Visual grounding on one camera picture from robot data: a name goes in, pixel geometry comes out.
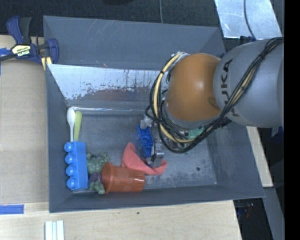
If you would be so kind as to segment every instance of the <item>orange plastic cup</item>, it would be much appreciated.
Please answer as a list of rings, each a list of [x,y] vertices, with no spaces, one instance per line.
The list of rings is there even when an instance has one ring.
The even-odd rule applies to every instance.
[[[102,184],[105,193],[140,192],[145,187],[146,177],[142,171],[115,166],[107,162],[102,170]]]

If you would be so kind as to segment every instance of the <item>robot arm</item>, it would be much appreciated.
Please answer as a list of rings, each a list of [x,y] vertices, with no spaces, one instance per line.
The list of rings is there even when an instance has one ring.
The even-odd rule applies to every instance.
[[[171,67],[184,56],[177,53],[154,82],[146,110],[158,123],[163,144],[183,153],[229,122],[263,128],[283,125],[283,54],[284,37],[238,46],[222,59],[187,55]],[[161,92],[167,72],[169,86]]]

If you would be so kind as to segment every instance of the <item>black cable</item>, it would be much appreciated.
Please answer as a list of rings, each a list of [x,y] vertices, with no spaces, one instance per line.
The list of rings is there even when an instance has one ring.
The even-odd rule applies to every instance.
[[[162,17],[162,5],[161,5],[161,0],[159,0],[159,10],[160,10],[160,20],[161,23],[164,23],[163,17]]]
[[[249,24],[249,21],[248,21],[247,11],[246,11],[246,0],[243,0],[243,11],[244,11],[245,23],[246,23],[246,25],[249,29],[249,32],[250,32],[251,36],[254,38],[254,40],[257,40],[254,33],[251,30],[251,27],[250,27],[250,24]]]

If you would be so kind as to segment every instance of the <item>table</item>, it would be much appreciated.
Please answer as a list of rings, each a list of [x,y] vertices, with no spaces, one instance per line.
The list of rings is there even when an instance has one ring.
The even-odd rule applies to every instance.
[[[13,45],[12,37],[0,35],[0,48],[10,48]],[[29,65],[28,62],[12,59],[5,67],[9,65],[9,67],[21,68]],[[0,78],[0,116],[3,109],[1,91]],[[247,129],[262,185],[263,187],[272,187],[273,183],[258,131],[254,127]],[[44,167],[43,173],[47,172],[47,168]],[[33,184],[29,172],[25,173],[24,177],[29,179],[24,184],[29,186]],[[15,195],[20,198],[23,192],[15,193]],[[45,222],[59,220],[64,221],[65,239],[242,239],[234,203],[231,200],[158,207],[49,213],[47,200],[42,201],[45,199],[46,196],[43,196],[41,201],[36,201],[38,196],[35,196],[32,201],[25,203],[24,214],[1,215],[0,240],[43,239]]]

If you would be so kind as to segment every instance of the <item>gray bin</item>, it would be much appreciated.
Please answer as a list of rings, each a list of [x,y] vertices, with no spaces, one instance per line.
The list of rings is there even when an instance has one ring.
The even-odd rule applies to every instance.
[[[87,151],[106,151],[110,161],[121,163],[128,142],[136,142],[154,76],[171,54],[224,52],[218,28],[45,16],[45,39],[59,42],[58,64],[46,69],[49,211],[112,209],[176,205],[198,202],[260,198],[264,196],[258,169],[244,126],[231,123],[213,132],[185,154],[165,151],[168,167],[163,175],[147,176],[142,192],[74,193],[66,186],[64,144],[70,132],[66,113],[77,107],[83,113],[79,140]],[[83,79],[116,72],[153,76],[144,85],[124,91],[102,91],[96,86],[85,95]],[[69,79],[75,79],[67,85]],[[70,88],[78,95],[69,95]]]

